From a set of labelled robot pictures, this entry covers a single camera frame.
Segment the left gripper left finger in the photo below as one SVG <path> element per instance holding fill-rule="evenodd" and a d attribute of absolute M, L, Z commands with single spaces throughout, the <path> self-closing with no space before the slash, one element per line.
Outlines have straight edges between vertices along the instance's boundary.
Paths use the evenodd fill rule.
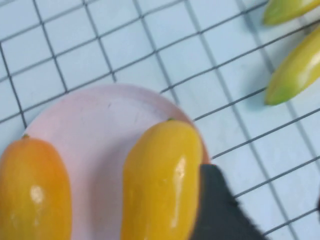
<path fill-rule="evenodd" d="M 200 206 L 192 240 L 266 240 L 241 210 L 217 165 L 200 167 Z"/>

